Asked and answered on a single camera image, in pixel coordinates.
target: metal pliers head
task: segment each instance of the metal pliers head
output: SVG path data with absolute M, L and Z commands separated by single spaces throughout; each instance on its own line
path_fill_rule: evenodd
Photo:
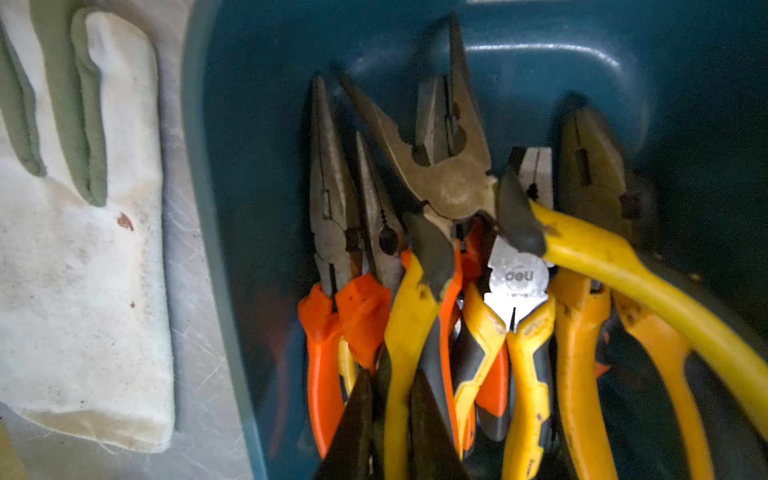
M 310 226 L 323 292 L 333 297 L 360 275 L 357 197 L 323 79 L 312 81 Z
M 465 220 L 478 212 L 495 218 L 495 177 L 488 175 L 491 155 L 469 81 L 464 44 L 458 20 L 451 17 L 451 74 L 448 92 L 450 114 L 457 118 L 455 151 L 444 161 L 418 162 L 412 145 L 399 136 L 397 124 L 348 77 L 342 85 L 357 111 L 395 167 L 402 182 L 425 206 L 425 216 L 442 217 L 445 223 Z

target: orange pliers handle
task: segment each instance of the orange pliers handle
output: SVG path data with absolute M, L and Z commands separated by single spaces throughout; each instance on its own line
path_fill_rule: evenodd
M 392 293 L 370 273 L 358 276 L 336 294 L 333 301 L 317 283 L 299 302 L 299 321 L 306 333 L 310 355 L 307 394 L 310 421 L 320 456 L 325 458 L 344 412 L 339 382 L 339 341 L 349 344 L 355 360 L 375 367 L 376 351 L 384 340 Z
M 358 276 L 336 294 L 344 339 L 355 360 L 373 373 L 376 353 L 384 341 L 392 292 L 373 275 Z
M 299 302 L 299 321 L 310 355 L 307 394 L 312 432 L 320 457 L 325 458 L 344 413 L 344 400 L 339 383 L 341 323 L 319 283 Z

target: work glove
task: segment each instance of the work glove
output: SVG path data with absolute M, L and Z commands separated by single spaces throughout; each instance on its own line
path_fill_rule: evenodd
M 161 452 L 174 375 L 152 46 L 77 0 L 2 0 L 0 19 L 0 401 Z

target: plastic container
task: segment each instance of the plastic container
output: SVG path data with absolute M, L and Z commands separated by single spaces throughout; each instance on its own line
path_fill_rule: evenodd
M 318 280 L 307 216 L 310 79 L 325 74 L 347 146 L 359 124 L 338 68 L 412 136 L 418 82 L 447 71 L 441 18 L 454 9 L 495 172 L 514 145 L 557 147 L 561 102 L 584 95 L 660 191 L 667 262 L 701 275 L 766 331 L 767 3 L 200 0 L 187 36 L 184 121 L 257 478 L 309 478 L 319 462 L 296 317 Z M 402 188 L 385 175 L 402 206 Z M 658 404 L 664 413 L 663 394 Z M 687 476 L 681 447 L 664 451 L 666 473 L 634 471 Z M 476 478 L 494 478 L 495 467 L 478 465 Z

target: yellow pliers handle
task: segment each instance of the yellow pliers handle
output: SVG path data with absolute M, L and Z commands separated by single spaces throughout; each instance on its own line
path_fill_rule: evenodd
M 507 338 L 507 327 L 485 304 L 474 283 L 470 283 L 464 292 L 463 314 L 465 330 L 456 340 L 451 355 L 453 399 L 460 439 L 464 438 L 480 386 Z
M 554 296 L 507 334 L 507 347 L 515 376 L 515 408 L 504 447 L 503 480 L 534 478 L 548 439 L 543 428 L 550 418 L 551 384 L 549 339 L 554 329 Z
M 531 209 L 543 224 L 545 260 L 606 283 L 658 313 L 688 339 L 768 439 L 768 365 L 754 349 L 706 307 L 652 273 L 624 238 L 533 202 Z
M 685 377 L 685 361 L 693 351 L 690 342 L 653 310 L 619 292 L 613 294 L 624 329 L 643 346 L 667 387 L 683 435 L 690 477 L 692 480 L 714 480 L 707 434 Z
M 408 421 L 411 385 L 424 343 L 441 302 L 422 282 L 424 270 L 413 255 L 397 291 L 384 344 L 392 373 L 384 411 L 384 476 L 408 478 Z
M 549 283 L 557 299 L 558 405 L 564 441 L 579 480 L 618 478 L 594 375 L 600 328 L 611 314 L 611 293 L 592 291 L 591 278 L 561 268 Z

